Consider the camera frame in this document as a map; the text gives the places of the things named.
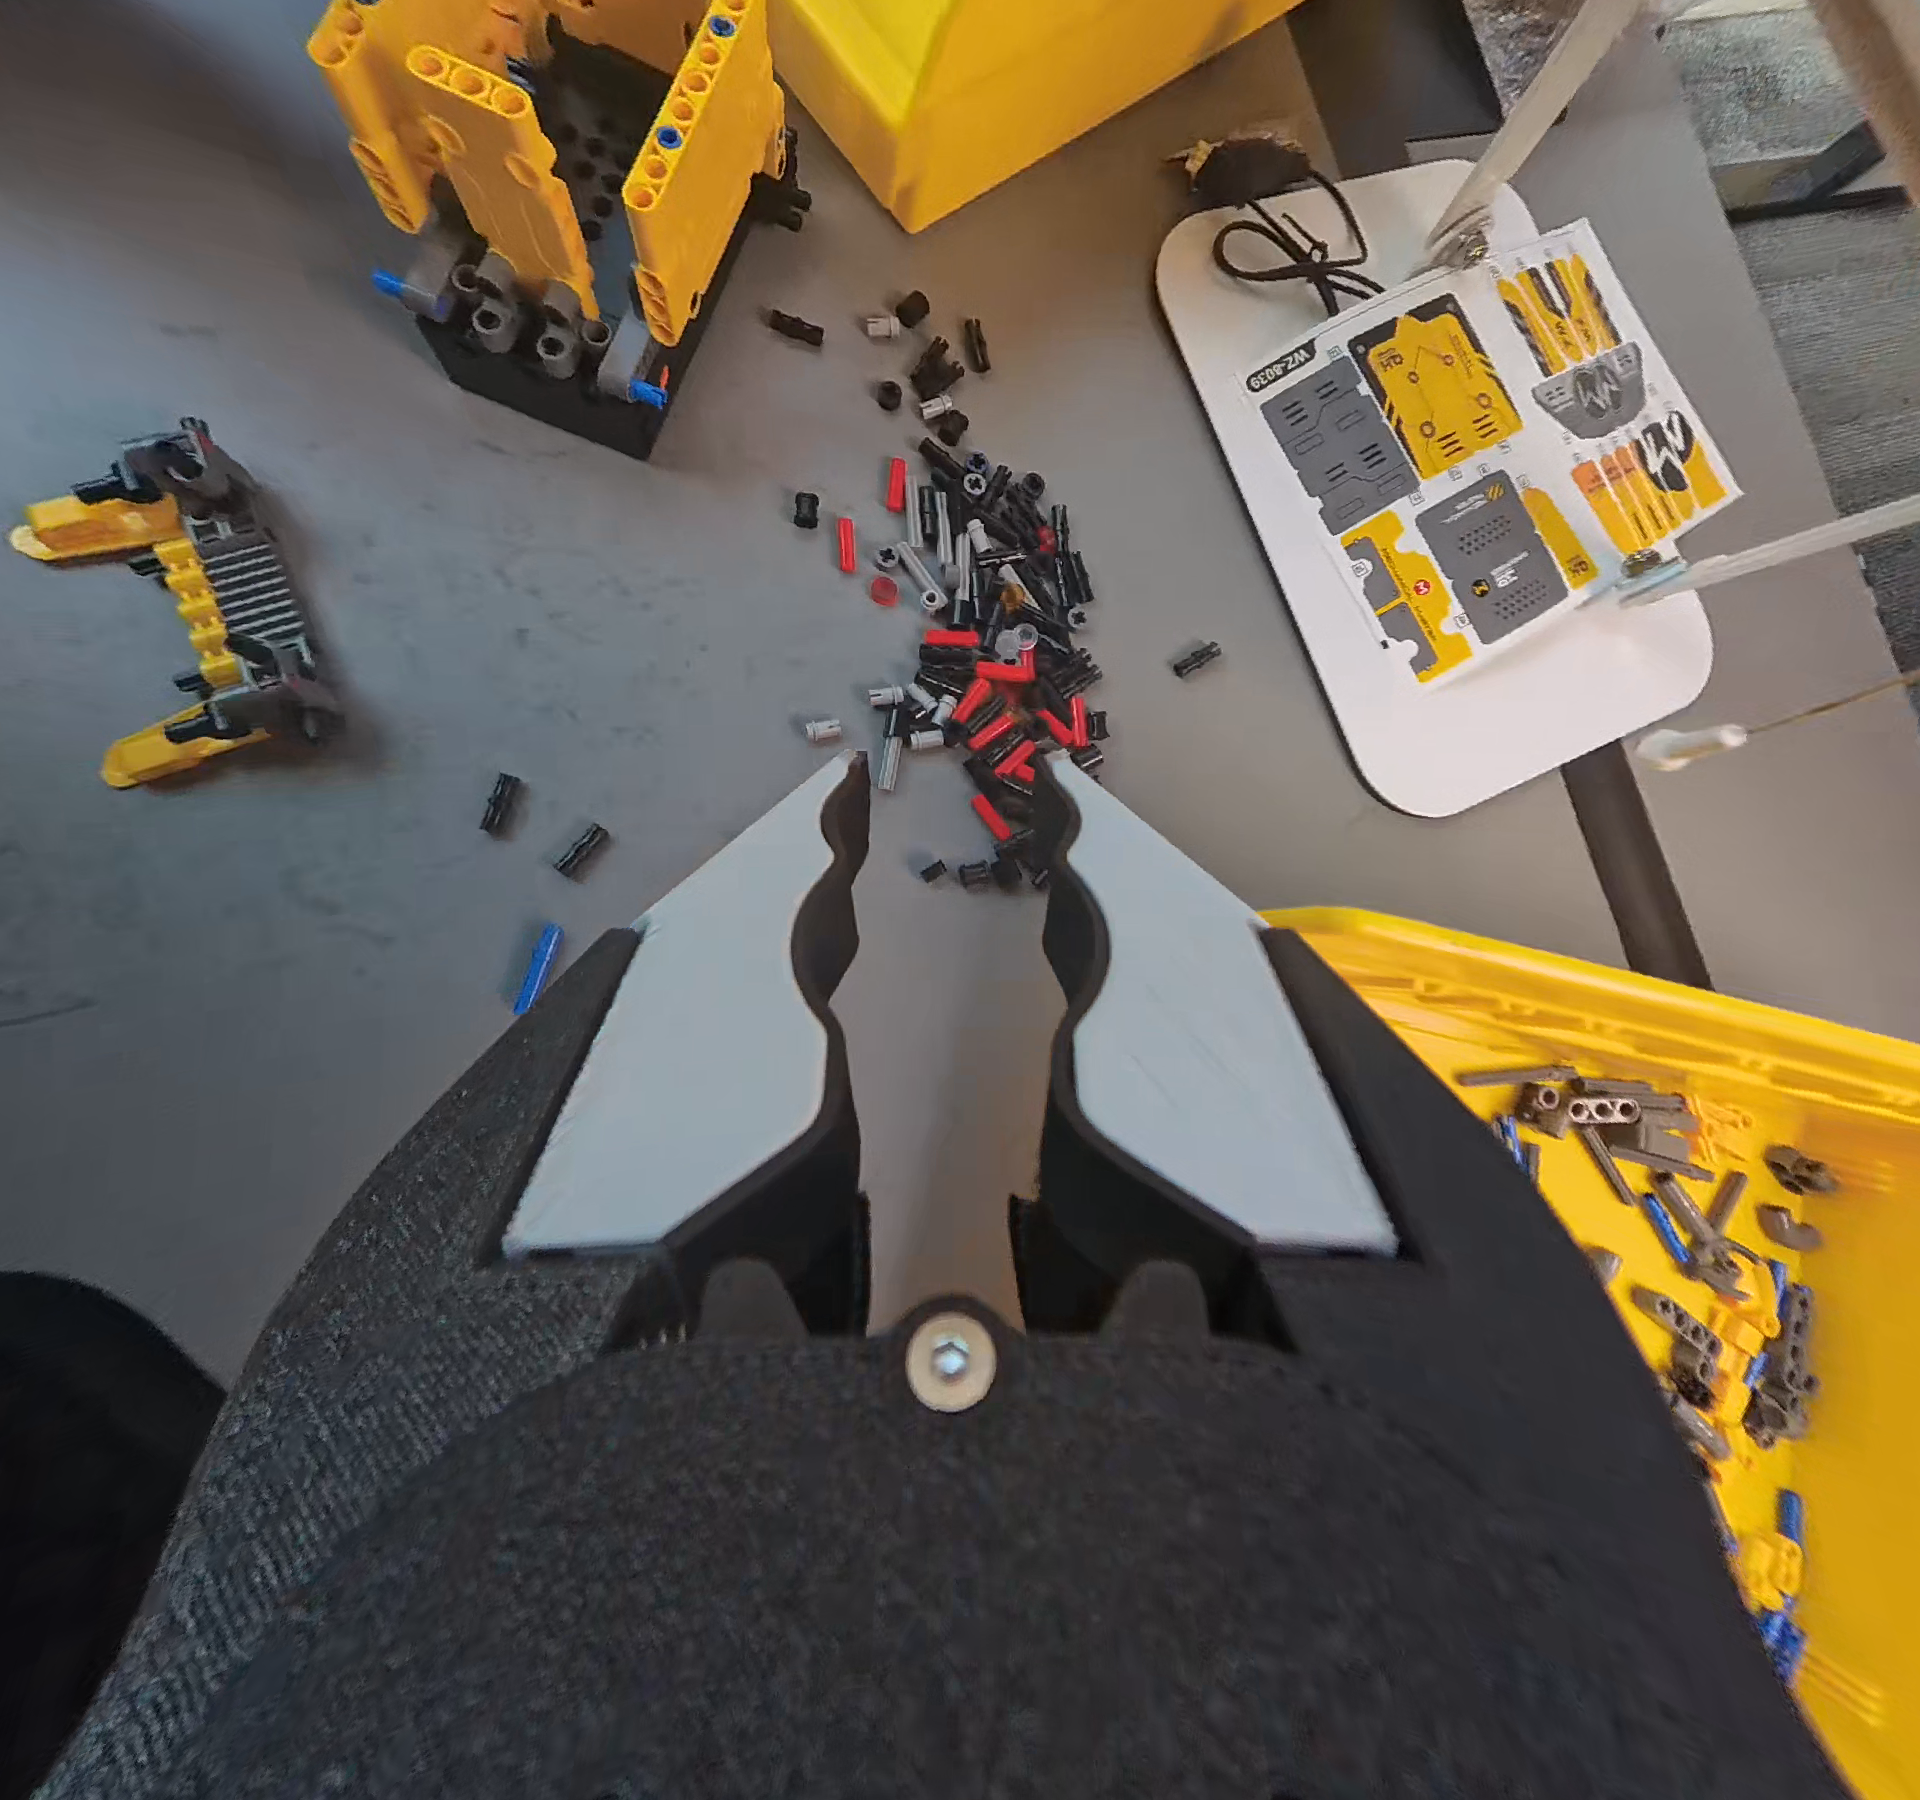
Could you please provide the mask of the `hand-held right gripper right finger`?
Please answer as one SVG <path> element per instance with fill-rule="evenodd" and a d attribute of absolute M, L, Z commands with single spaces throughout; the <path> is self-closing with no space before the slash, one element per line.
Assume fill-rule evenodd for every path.
<path fill-rule="evenodd" d="M 1038 767 L 1032 834 L 1065 1013 L 1011 1200 L 1024 1331 L 1096 1331 L 1157 1264 L 1202 1326 L 1282 1331 L 1266 1261 L 1399 1261 L 1273 926 L 1068 758 Z"/>

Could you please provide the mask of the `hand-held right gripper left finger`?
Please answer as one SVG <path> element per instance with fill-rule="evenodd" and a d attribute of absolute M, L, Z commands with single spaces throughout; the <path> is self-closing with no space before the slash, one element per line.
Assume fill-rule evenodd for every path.
<path fill-rule="evenodd" d="M 869 1203 L 831 1001 L 859 954 L 869 768 L 840 752 L 629 926 L 635 950 L 504 1218 L 506 1261 L 635 1258 L 695 1321 L 761 1261 L 808 1331 L 868 1331 Z"/>

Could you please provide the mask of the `yellow black lego robot model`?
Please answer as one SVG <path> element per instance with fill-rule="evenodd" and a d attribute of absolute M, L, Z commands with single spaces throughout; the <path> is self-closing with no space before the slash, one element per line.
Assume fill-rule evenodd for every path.
<path fill-rule="evenodd" d="M 767 0 L 331 0 L 307 57 L 442 373 L 647 461 L 758 226 L 810 198 Z"/>

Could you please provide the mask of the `blue grey lego parts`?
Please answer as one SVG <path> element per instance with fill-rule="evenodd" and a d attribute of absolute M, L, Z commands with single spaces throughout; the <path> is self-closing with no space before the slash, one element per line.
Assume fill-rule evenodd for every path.
<path fill-rule="evenodd" d="M 1809 1510 L 1791 1483 L 1758 1507 L 1734 1489 L 1780 1467 L 1812 1427 L 1812 1287 L 1821 1235 L 1803 1200 L 1837 1193 L 1831 1168 L 1771 1145 L 1773 1199 L 1725 1151 L 1737 1111 L 1657 1081 L 1573 1063 L 1467 1068 L 1507 1159 L 1570 1232 L 1661 1390 L 1709 1488 L 1718 1548 L 1773 1676 L 1797 1691 Z"/>

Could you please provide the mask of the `pile of small lego pins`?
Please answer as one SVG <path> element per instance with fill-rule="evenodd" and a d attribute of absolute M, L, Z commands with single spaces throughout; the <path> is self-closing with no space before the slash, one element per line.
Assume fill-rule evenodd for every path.
<path fill-rule="evenodd" d="M 600 415 L 625 415 L 659 440 L 673 385 L 668 364 L 640 355 L 635 378 L 603 385 L 604 361 L 625 364 L 625 332 L 640 332 L 635 317 L 616 327 L 564 320 L 558 303 L 539 303 L 539 335 L 528 345 L 534 373 L 528 378 L 588 394 L 594 433 Z M 947 461 L 962 439 L 962 421 L 935 405 L 932 433 L 922 439 L 913 460 L 884 461 L 884 515 L 868 527 L 861 549 L 859 522 L 810 485 L 793 493 L 793 530 L 804 539 L 826 539 L 831 510 L 831 555 L 837 575 L 859 579 L 872 606 L 896 609 L 913 628 L 914 674 L 895 686 L 861 688 L 861 701 L 878 715 L 872 725 L 869 777 L 892 789 L 902 752 L 950 752 L 956 764 L 984 782 L 972 789 L 972 808 L 995 834 L 995 850 L 1021 858 L 1024 841 L 1011 838 L 1032 819 L 1024 808 L 1038 755 L 1065 752 L 1068 761 L 1095 768 L 1105 718 L 1087 709 L 1087 686 L 1101 680 L 1096 664 L 1074 636 L 1086 636 L 1086 601 L 1092 601 L 1086 564 L 1068 546 L 1068 510 L 1038 510 L 1042 490 L 1038 476 L 1011 479 L 1011 472 L 972 454 Z"/>

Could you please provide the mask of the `yellow lego blade with connector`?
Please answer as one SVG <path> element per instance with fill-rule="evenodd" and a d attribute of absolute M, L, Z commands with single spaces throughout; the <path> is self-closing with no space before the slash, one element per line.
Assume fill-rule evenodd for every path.
<path fill-rule="evenodd" d="M 211 440 L 205 421 L 124 440 L 117 461 L 72 493 L 36 500 L 9 546 L 36 564 L 138 558 L 194 539 L 200 522 L 249 522 L 260 479 Z"/>

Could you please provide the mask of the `grey grille yellow lego assembly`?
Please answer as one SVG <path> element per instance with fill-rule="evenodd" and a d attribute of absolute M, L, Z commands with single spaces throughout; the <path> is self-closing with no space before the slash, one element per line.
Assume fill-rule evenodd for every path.
<path fill-rule="evenodd" d="M 185 709 L 111 746 L 111 788 L 148 788 L 267 738 L 325 746 L 345 706 L 273 533 L 248 515 L 185 518 L 130 558 L 167 589 L 194 661 L 175 677 Z"/>

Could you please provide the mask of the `white book stand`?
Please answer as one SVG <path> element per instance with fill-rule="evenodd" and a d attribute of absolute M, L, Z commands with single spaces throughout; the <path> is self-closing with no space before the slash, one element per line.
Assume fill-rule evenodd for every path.
<path fill-rule="evenodd" d="M 1399 174 L 1327 181 L 1257 178 L 1251 202 L 1209 202 L 1168 229 L 1157 302 L 1206 415 L 1284 610 L 1360 782 L 1390 808 L 1443 819 L 1566 764 L 1640 735 L 1665 773 L 1744 746 L 1744 734 L 1661 734 L 1713 664 L 1697 592 L 1750 573 L 1917 525 L 1917 499 L 1812 525 L 1740 552 L 1631 575 L 1460 683 L 1405 688 L 1364 639 L 1364 621 L 1320 558 L 1308 515 L 1279 479 L 1284 460 L 1261 436 L 1242 381 L 1351 308 L 1428 272 L 1457 272 L 1540 236 L 1518 177 L 1569 114 L 1645 0 L 1581 0 L 1536 78 L 1475 162 L 1439 157 Z"/>

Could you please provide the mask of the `sticker sheet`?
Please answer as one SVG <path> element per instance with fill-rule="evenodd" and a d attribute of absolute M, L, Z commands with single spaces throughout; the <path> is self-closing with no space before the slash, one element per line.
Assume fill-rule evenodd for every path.
<path fill-rule="evenodd" d="M 1351 308 L 1242 397 L 1417 691 L 1549 636 L 1740 499 L 1589 221 Z"/>

